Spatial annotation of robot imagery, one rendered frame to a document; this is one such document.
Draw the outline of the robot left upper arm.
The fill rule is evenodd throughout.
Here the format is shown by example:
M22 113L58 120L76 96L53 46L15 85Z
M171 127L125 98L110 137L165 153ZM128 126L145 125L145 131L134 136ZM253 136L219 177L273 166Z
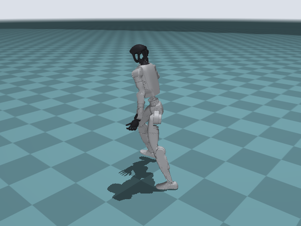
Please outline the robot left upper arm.
M142 92L145 97L145 89L144 89L144 85L143 85L143 81L142 81L142 76L143 76L143 73L142 73L141 68L137 68L132 71L132 77L135 81L136 87L139 89L138 92Z

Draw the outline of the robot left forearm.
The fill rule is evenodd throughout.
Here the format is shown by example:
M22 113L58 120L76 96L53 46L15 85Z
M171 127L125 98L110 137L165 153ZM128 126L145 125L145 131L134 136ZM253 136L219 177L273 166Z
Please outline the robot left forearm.
M142 92L137 93L137 110L136 113L138 114L137 118L138 120L141 120L144 113L144 95Z

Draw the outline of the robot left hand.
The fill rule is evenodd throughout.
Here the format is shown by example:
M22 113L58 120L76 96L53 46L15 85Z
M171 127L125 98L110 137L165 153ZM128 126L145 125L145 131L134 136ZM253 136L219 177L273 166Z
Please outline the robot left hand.
M140 121L140 120L136 119L137 116L138 116L138 114L135 115L134 120L131 123L126 124L126 126L130 125L129 128L126 128L126 129L132 130L132 131L137 129L137 127L139 125L139 121Z

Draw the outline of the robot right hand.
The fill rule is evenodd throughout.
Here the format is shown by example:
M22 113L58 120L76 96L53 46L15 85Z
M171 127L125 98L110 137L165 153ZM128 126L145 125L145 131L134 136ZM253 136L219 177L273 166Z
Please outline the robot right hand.
M143 55L143 58L147 61L147 62L149 62L148 61L148 53L149 53L149 51L148 51L148 49L147 49L147 47L145 46L145 48L146 48L146 50L144 50L144 51L142 51L142 55ZM142 59L143 59L142 58Z

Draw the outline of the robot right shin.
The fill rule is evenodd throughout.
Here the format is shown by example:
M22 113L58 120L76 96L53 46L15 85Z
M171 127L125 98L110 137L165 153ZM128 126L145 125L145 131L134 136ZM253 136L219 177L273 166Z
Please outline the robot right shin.
M147 125L147 124L146 124L146 125ZM148 126L148 125L147 125L147 126ZM139 128L139 127L138 127L138 128ZM140 136L141 136L143 142L145 143L145 145L146 145L146 147L147 147L149 153L152 153L153 150L152 150L152 148L151 148L151 146L150 146L150 143L149 143L148 131L147 131L146 133L141 133L141 132L139 132L139 133L140 133Z

